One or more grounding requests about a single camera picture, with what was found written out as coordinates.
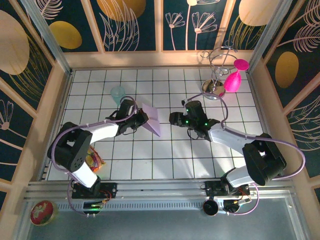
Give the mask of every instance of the wire stand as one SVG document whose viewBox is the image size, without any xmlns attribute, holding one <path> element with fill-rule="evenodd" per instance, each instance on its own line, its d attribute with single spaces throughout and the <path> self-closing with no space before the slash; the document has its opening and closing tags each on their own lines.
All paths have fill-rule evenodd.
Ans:
<svg viewBox="0 0 320 240">
<path fill-rule="evenodd" d="M 234 48 L 232 48 L 233 44 L 231 46 L 222 46 L 222 47 L 217 47 L 215 49 L 213 49 L 212 51 L 202 51 L 201 53 L 201 57 L 202 58 L 208 58 L 209 59 L 209 63 L 210 63 L 210 68 L 212 70 L 211 73 L 211 79 L 206 80 L 202 86 L 201 86 L 201 90 L 203 93 L 211 93 L 211 94 L 215 94 L 218 95 L 220 97 L 223 97 L 226 93 L 226 89 L 224 88 L 224 84 L 220 81 L 220 78 L 224 75 L 228 75 L 231 73 L 231 70 L 233 70 L 235 67 L 227 67 L 225 66 L 226 60 L 228 57 L 232 57 L 234 58 L 234 60 L 237 60 L 236 56 L 231 54 L 231 51 L 234 51 L 235 53 L 237 52 L 237 50 L 235 50 Z M 216 50 L 227 50 L 226 53 L 221 53 L 221 54 L 217 54 L 217 55 L 213 55 L 213 53 Z M 213 64 L 214 59 L 224 56 L 224 60 L 222 65 L 217 66 Z M 207 99 L 210 100 L 217 100 L 218 98 L 212 96 L 212 95 L 204 95 Z"/>
</svg>

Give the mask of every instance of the grid tile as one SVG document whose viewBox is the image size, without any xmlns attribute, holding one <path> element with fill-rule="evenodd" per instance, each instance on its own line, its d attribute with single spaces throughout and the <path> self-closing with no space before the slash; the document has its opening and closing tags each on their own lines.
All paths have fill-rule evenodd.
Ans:
<svg viewBox="0 0 320 240">
<path fill-rule="evenodd" d="M 170 125 L 169 115 L 185 112 L 181 101 L 200 92 L 202 81 L 211 78 L 211 69 L 124 69 L 76 71 L 62 123 L 103 121 L 119 106 L 110 91 L 123 86 L 127 95 L 158 108 L 161 137 L 144 127 L 133 133 L 109 137 L 94 143 L 106 164 L 97 172 L 103 180 L 185 179 L 221 177 L 231 168 L 244 166 L 242 154 L 229 147 L 204 139 L 191 140 L 187 129 Z M 241 132 L 259 135 L 261 124 L 249 83 L 244 78 L 237 93 L 223 97 L 229 109 L 226 125 Z M 203 96 L 201 102 L 208 118 L 222 120 L 225 110 L 219 100 Z M 66 180 L 64 173 L 52 167 L 49 180 Z"/>
</svg>

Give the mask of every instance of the black round object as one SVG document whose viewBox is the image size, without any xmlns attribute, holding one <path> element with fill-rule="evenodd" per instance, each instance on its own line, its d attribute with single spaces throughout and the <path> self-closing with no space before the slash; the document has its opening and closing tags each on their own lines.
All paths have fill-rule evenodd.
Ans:
<svg viewBox="0 0 320 240">
<path fill-rule="evenodd" d="M 218 203 L 214 200 L 206 200 L 203 203 L 203 210 L 209 216 L 214 216 L 218 213 L 219 207 Z"/>
</svg>

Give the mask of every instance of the gold circle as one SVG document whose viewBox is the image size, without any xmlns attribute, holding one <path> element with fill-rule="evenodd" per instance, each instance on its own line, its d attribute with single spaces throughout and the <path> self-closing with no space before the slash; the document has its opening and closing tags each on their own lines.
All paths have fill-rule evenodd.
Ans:
<svg viewBox="0 0 320 240">
<path fill-rule="evenodd" d="M 241 0 L 239 17 L 248 26 L 268 24 L 280 0 Z"/>
<path fill-rule="evenodd" d="M 299 59 L 290 51 L 281 54 L 275 65 L 275 81 L 280 88 L 289 87 L 295 80 L 299 70 Z"/>
<path fill-rule="evenodd" d="M 80 32 L 66 21 L 55 21 L 49 26 L 57 43 L 65 49 L 76 49 L 81 46 Z"/>
<path fill-rule="evenodd" d="M 27 67 L 30 47 L 28 36 L 20 23 L 0 10 L 0 70 L 18 75 Z"/>
<path fill-rule="evenodd" d="M 135 17 L 140 17 L 146 9 L 146 0 L 96 0 L 102 12 L 110 19 L 123 22 L 125 16 L 125 6 L 132 9 Z"/>
</svg>

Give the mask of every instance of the flower drawing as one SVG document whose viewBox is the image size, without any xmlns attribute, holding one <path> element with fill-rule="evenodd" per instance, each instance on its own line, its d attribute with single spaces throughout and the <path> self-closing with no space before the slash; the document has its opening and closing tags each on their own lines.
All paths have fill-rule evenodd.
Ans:
<svg viewBox="0 0 320 240">
<path fill-rule="evenodd" d="M 14 104 L 10 101 L 8 101 L 6 104 L 5 102 L 0 99 L 0 130 L 3 131 L 10 131 L 16 135 L 18 135 L 19 137 L 22 137 L 24 139 L 26 139 L 25 136 L 13 131 L 12 129 L 10 129 L 10 121 L 12 119 L 12 115 L 14 112 Z M 0 143 L 6 144 L 10 147 L 13 147 L 15 149 L 18 150 L 22 150 L 23 148 L 20 146 L 17 146 L 13 143 L 10 143 L 4 139 L 0 138 Z M 0 162 L 0 164 L 4 164 L 4 165 L 17 165 L 16 163 L 5 163 L 5 162 Z"/>
<path fill-rule="evenodd" d="M 166 13 L 165 19 L 166 19 L 166 22 L 168 23 L 170 31 L 171 31 L 171 40 L 172 40 L 173 50 L 176 50 L 172 29 L 182 27 L 182 26 L 186 25 L 186 22 L 183 21 L 184 18 L 182 17 L 181 12 L 180 13 L 173 13 L 172 15 L 170 12 Z"/>
<path fill-rule="evenodd" d="M 220 2 L 220 0 L 186 0 L 186 2 L 189 5 L 189 7 L 188 7 L 188 13 L 186 17 L 185 50 L 188 50 L 188 27 L 189 27 L 189 17 L 190 17 L 191 7 L 196 5 L 216 4 Z"/>
<path fill-rule="evenodd" d="M 194 43 L 195 50 L 197 50 L 198 34 L 213 32 L 217 30 L 218 25 L 214 24 L 215 21 L 216 21 L 215 12 L 213 13 L 205 12 L 200 17 L 199 17 L 199 12 L 192 14 L 192 23 L 193 23 L 194 32 L 195 32 L 195 43 Z"/>
</svg>

